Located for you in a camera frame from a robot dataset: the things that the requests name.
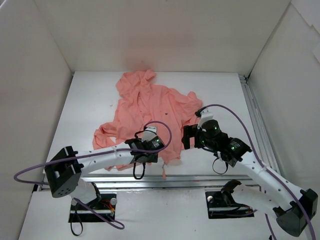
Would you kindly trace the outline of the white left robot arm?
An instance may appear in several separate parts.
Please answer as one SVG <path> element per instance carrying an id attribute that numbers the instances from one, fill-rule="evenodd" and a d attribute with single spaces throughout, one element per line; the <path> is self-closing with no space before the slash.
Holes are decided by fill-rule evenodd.
<path id="1" fill-rule="evenodd" d="M 157 135 L 149 140 L 133 138 L 118 145 L 93 151 L 75 151 L 71 146 L 62 148 L 44 167 L 53 198 L 70 196 L 78 199 L 89 210 L 96 209 L 102 199 L 98 187 L 83 179 L 87 174 L 119 165 L 143 166 L 156 163 L 158 152 L 165 148 Z"/>

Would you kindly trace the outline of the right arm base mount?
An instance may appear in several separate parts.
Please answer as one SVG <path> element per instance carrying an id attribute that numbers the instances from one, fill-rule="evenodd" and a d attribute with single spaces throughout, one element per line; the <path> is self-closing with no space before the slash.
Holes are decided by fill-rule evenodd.
<path id="1" fill-rule="evenodd" d="M 235 187 L 242 183 L 238 180 L 230 180 L 221 190 L 209 190 L 205 192 L 208 218 L 213 219 L 240 219 L 252 218 L 257 211 L 243 203 L 237 203 L 232 197 Z"/>

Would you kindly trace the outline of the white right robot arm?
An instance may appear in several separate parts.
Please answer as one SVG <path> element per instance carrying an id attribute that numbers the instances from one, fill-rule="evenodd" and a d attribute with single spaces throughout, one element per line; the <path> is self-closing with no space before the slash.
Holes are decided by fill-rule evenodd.
<path id="1" fill-rule="evenodd" d="M 261 162 L 245 142 L 222 132 L 214 119 L 201 126 L 184 126 L 182 143 L 185 149 L 190 148 L 191 138 L 194 138 L 196 148 L 212 152 L 265 190 L 252 190 L 238 180 L 230 180 L 221 190 L 221 200 L 225 205 L 249 205 L 274 218 L 287 234 L 293 237 L 301 235 L 317 212 L 318 194 L 315 191 L 311 188 L 304 190 L 286 180 Z"/>

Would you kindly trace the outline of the salmon pink zip jacket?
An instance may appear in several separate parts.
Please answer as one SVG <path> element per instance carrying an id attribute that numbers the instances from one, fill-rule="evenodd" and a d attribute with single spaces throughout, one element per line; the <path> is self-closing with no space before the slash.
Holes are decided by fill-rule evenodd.
<path id="1" fill-rule="evenodd" d="M 95 150 L 131 139 L 148 122 L 170 145 L 159 153 L 165 165 L 177 162 L 183 149 L 183 127 L 198 123 L 195 112 L 203 106 L 196 93 L 182 94 L 174 88 L 152 83 L 156 73 L 151 70 L 125 72 L 114 84 L 120 99 L 113 121 L 101 124 L 93 134 Z"/>

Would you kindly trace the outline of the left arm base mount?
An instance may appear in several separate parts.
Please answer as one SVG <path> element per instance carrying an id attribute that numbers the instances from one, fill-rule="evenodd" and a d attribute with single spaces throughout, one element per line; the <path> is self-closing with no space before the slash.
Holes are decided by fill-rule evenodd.
<path id="1" fill-rule="evenodd" d="M 97 214 L 113 221 L 116 216 L 117 194 L 107 192 L 101 194 L 101 200 L 89 206 Z M 84 230 L 84 223 L 103 223 L 104 221 L 93 214 L 86 207 L 77 202 L 72 202 L 69 209 L 68 223 L 70 224 L 71 233 L 79 237 Z"/>

